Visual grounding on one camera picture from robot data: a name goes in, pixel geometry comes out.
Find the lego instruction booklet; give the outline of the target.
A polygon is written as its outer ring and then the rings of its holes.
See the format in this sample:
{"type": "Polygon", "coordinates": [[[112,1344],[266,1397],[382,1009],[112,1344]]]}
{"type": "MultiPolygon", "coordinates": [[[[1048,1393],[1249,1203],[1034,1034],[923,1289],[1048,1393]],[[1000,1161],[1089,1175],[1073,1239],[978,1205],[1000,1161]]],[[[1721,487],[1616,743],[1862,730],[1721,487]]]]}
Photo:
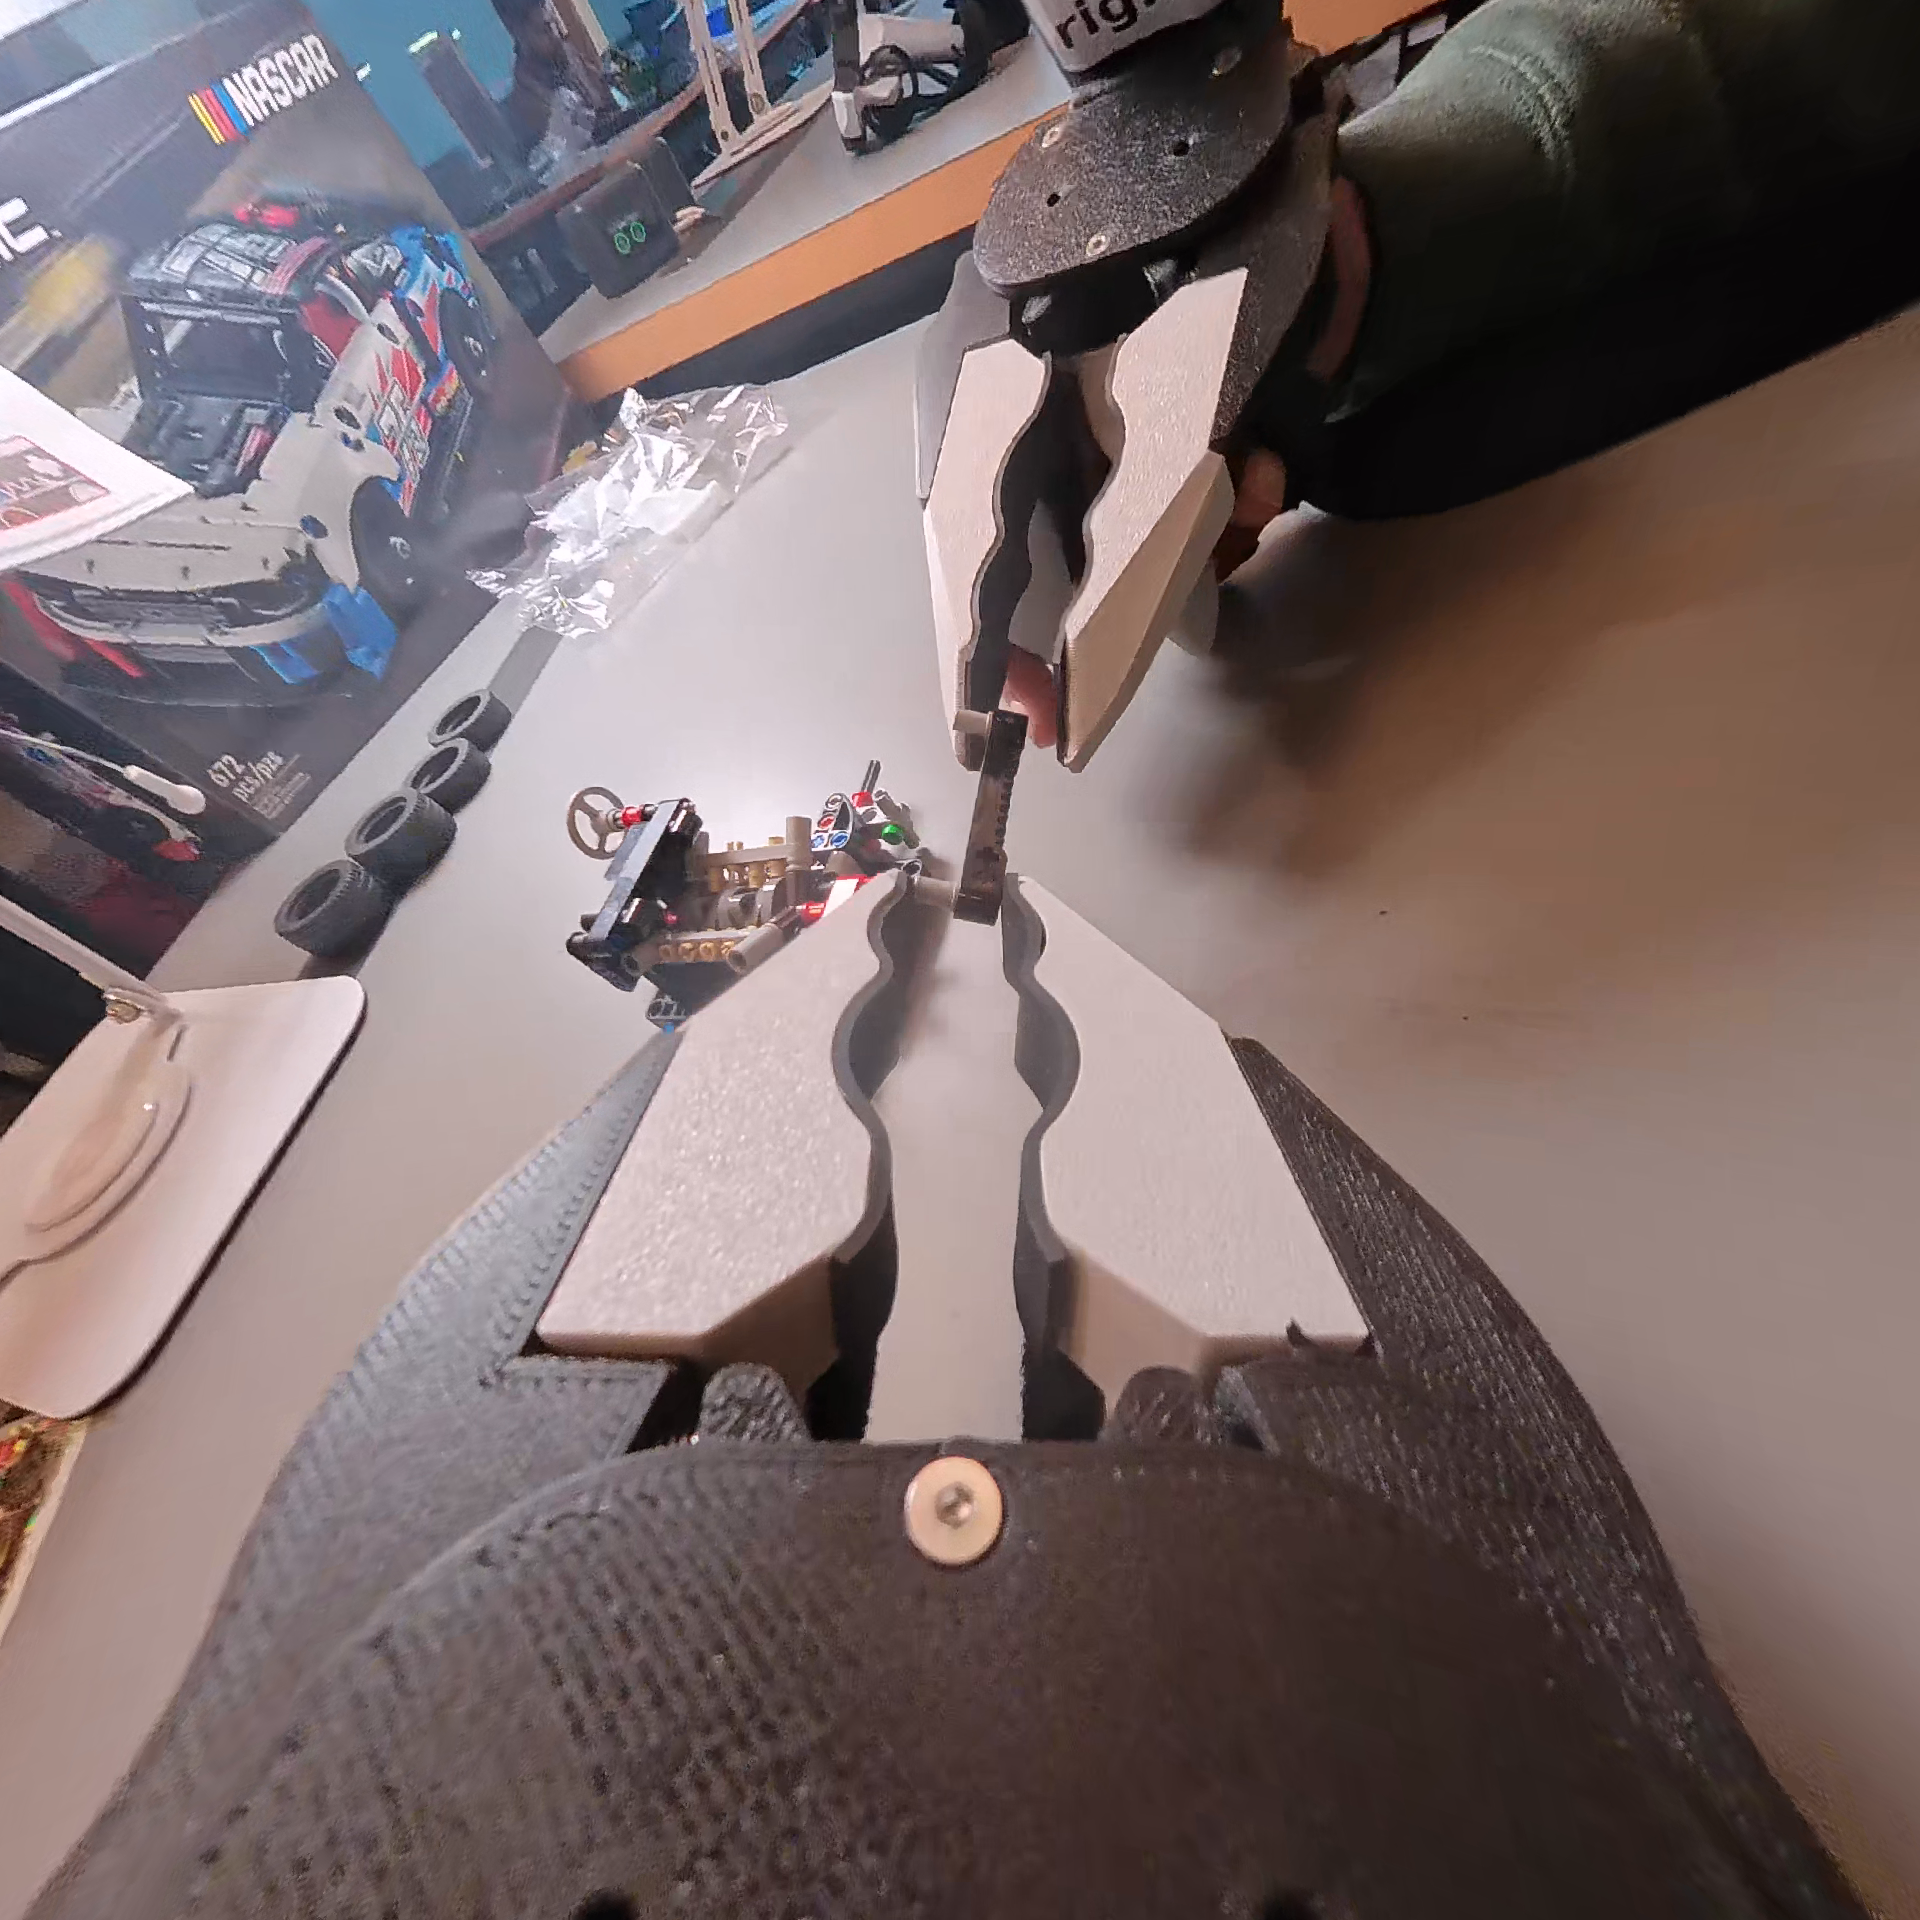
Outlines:
{"type": "Polygon", "coordinates": [[[32,569],[192,495],[192,487],[2,373],[2,572],[32,569]]]}

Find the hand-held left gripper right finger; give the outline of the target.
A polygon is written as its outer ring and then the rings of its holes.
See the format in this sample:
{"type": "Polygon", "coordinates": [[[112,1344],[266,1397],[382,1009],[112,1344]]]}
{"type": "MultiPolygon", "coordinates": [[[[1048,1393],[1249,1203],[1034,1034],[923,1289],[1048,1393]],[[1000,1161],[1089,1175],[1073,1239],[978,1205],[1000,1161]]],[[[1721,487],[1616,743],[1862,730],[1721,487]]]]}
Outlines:
{"type": "Polygon", "coordinates": [[[1023,1436],[1091,1437],[1150,1370],[1213,1387],[1373,1330],[1219,1026],[1029,879],[1009,879],[1023,1436]]]}

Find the person's right forearm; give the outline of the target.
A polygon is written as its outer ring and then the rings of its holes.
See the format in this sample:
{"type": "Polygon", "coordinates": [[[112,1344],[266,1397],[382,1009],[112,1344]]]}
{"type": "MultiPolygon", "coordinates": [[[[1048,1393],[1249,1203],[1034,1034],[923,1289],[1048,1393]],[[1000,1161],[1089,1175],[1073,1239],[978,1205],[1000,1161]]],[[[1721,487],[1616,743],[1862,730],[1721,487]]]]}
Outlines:
{"type": "Polygon", "coordinates": [[[1335,184],[1257,436],[1289,505],[1464,508],[1917,304],[1919,5],[1485,5],[1335,184]]]}

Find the holographic sticker sheet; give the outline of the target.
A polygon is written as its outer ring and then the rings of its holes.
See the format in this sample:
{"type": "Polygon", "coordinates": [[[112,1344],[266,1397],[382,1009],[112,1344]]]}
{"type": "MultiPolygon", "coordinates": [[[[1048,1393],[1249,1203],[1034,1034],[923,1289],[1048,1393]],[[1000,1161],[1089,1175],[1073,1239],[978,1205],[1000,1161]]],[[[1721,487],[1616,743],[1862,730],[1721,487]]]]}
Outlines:
{"type": "Polygon", "coordinates": [[[2,1405],[2,1629],[17,1615],[85,1436],[85,1421],[2,1405]]]}

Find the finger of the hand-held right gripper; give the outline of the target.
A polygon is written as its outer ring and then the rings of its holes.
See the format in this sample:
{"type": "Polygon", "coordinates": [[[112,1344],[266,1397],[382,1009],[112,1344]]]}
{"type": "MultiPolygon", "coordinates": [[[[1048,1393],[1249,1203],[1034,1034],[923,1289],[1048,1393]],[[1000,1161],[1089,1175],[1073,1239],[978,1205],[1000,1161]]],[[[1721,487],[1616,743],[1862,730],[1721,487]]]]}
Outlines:
{"type": "Polygon", "coordinates": [[[1247,271],[1194,279],[1111,353],[1120,441],[1085,522],[1086,569],[1064,615],[1059,757],[1085,773],[1186,611],[1232,512],[1214,449],[1247,271]]]}
{"type": "Polygon", "coordinates": [[[1040,432],[1053,362],[1027,349],[967,349],[923,501],[934,636],[944,695],[994,711],[1017,608],[1034,579],[1031,522],[1042,497],[1040,432]]]}

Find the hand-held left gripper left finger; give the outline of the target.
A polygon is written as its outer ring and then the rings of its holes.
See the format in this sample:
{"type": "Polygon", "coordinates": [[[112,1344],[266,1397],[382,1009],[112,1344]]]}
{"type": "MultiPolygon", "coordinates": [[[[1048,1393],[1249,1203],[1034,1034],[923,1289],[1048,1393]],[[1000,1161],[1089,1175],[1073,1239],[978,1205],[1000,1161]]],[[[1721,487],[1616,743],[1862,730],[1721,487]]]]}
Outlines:
{"type": "Polygon", "coordinates": [[[855,1031],[895,979],[872,880],[661,1043],[663,1075],[535,1324],[569,1359],[777,1373],[862,1437],[896,1297],[893,1153],[855,1031]]]}

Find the black lego beam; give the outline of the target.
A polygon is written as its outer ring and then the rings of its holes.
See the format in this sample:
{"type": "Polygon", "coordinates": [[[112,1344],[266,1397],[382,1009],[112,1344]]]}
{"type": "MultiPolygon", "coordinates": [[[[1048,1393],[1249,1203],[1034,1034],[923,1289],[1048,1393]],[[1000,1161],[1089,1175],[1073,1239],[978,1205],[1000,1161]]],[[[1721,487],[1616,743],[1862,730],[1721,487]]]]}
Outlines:
{"type": "Polygon", "coordinates": [[[954,914],[960,921],[992,927],[1001,914],[1006,887],[1006,825],[1027,743],[1027,717],[994,709],[978,738],[976,795],[967,843],[954,885],[954,914]]]}

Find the clear plastic bag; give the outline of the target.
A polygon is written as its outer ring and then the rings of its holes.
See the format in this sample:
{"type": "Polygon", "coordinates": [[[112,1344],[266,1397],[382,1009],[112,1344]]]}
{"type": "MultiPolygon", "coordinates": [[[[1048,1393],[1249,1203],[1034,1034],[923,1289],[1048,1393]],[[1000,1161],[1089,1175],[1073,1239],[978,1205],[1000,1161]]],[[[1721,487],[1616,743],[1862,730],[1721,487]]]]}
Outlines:
{"type": "Polygon", "coordinates": [[[765,387],[626,391],[609,429],[529,495],[501,560],[467,579],[529,626],[594,643],[786,455],[790,435],[765,387]]]}

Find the person's right hand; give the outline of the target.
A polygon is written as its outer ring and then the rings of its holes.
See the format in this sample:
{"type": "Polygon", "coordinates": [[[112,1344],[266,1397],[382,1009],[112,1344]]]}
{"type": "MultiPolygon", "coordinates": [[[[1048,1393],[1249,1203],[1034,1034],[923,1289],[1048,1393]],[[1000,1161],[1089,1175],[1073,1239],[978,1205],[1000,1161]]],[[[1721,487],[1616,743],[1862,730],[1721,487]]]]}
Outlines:
{"type": "MultiPolygon", "coordinates": [[[[1255,449],[1230,463],[1230,468],[1238,487],[1232,514],[1214,544],[1207,576],[1197,586],[1183,621],[1171,636],[1186,651],[1200,656],[1217,640],[1222,586],[1257,553],[1264,529],[1289,504],[1287,467],[1274,449],[1255,449]]],[[[1000,709],[1025,715],[1029,748],[1049,751],[1066,760],[1066,748],[1061,746],[1066,669],[1061,666],[1014,648],[1006,661],[1000,709]]]]}

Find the lego car chassis assembly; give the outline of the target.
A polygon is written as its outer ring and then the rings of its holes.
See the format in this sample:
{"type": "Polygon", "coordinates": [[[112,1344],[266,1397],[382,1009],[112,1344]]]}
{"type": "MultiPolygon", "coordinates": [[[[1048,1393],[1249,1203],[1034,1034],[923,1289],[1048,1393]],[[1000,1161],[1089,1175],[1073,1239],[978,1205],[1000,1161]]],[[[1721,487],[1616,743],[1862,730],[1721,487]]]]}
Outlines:
{"type": "Polygon", "coordinates": [[[872,883],[929,873],[914,816],[882,787],[879,760],[758,847],[713,843],[689,799],[626,804],[605,787],[569,801],[568,839],[609,880],[568,953],[619,993],[648,989],[663,1034],[872,883]]]}

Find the black lego set box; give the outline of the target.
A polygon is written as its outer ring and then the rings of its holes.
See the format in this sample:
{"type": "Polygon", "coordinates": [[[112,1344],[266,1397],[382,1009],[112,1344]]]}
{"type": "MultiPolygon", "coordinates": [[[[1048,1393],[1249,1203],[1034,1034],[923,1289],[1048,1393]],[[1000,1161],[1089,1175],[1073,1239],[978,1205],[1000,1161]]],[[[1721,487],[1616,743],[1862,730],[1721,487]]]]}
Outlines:
{"type": "Polygon", "coordinates": [[[147,973],[455,656],[573,400],[310,5],[6,5],[2,357],[192,495],[6,572],[6,896],[147,973]]]}

